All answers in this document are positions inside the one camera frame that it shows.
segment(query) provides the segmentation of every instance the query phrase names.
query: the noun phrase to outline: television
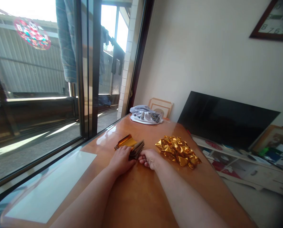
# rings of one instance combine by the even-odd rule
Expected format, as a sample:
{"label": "television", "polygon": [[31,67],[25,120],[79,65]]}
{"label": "television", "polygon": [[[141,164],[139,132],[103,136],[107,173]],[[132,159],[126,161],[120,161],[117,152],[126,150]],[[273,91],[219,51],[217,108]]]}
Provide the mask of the television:
{"label": "television", "polygon": [[278,111],[191,91],[178,123],[193,135],[248,149],[279,114]]}

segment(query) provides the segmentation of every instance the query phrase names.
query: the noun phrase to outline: wooden picture frame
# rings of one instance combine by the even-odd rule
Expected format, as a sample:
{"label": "wooden picture frame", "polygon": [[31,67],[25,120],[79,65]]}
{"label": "wooden picture frame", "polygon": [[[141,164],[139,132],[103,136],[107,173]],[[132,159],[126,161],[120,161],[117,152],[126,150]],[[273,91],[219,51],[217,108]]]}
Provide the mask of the wooden picture frame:
{"label": "wooden picture frame", "polygon": [[257,153],[261,152],[265,147],[269,146],[276,134],[283,136],[283,127],[270,125],[257,141],[252,150]]}
{"label": "wooden picture frame", "polygon": [[163,118],[169,118],[173,104],[169,101],[152,98],[150,99],[148,106],[150,107],[151,110],[153,110],[153,106],[160,108],[164,112]]}
{"label": "wooden picture frame", "polygon": [[274,9],[274,7],[276,7],[276,4],[278,2],[279,2],[279,0],[272,0],[270,2],[270,4],[268,5],[267,9],[264,12],[264,14],[262,15],[261,19],[259,20],[256,27],[254,28],[251,35],[249,36],[250,38],[283,41],[283,34],[282,34],[283,32],[280,31],[281,34],[276,34],[275,32],[276,32],[277,29],[274,30],[274,33],[259,32],[259,30],[262,28],[264,22],[267,20],[268,16],[272,15],[270,13]]}

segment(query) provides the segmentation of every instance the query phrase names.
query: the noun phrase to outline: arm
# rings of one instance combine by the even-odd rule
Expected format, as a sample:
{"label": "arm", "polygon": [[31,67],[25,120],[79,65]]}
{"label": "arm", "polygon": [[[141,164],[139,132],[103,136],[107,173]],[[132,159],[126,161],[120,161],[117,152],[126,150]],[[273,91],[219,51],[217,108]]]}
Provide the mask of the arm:
{"label": "arm", "polygon": [[156,151],[140,153],[139,162],[155,170],[180,228],[228,227],[203,197]]}
{"label": "arm", "polygon": [[51,228],[101,227],[106,202],[118,176],[131,168],[135,160],[128,161],[131,147],[120,147],[103,169],[59,216]]}

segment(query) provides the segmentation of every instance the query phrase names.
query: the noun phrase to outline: crumpled gold foil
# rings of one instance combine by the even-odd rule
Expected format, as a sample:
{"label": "crumpled gold foil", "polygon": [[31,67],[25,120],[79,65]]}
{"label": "crumpled gold foil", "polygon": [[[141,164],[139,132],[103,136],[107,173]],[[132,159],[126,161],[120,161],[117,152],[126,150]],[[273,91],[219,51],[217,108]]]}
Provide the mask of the crumpled gold foil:
{"label": "crumpled gold foil", "polygon": [[191,169],[194,169],[197,164],[202,163],[188,144],[180,137],[164,136],[155,145],[161,149],[162,154],[171,161],[177,162],[180,166],[188,165]]}

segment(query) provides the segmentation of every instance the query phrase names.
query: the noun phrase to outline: folded white cloth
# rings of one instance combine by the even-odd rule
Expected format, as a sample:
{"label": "folded white cloth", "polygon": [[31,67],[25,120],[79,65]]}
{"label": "folded white cloth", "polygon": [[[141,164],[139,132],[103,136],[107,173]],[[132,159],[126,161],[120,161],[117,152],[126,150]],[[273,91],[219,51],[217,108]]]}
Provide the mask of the folded white cloth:
{"label": "folded white cloth", "polygon": [[160,117],[160,114],[155,111],[152,111],[146,105],[138,105],[132,107],[130,108],[130,112],[132,113],[130,117],[131,120],[138,123],[153,125],[160,124],[163,122],[163,119]]}

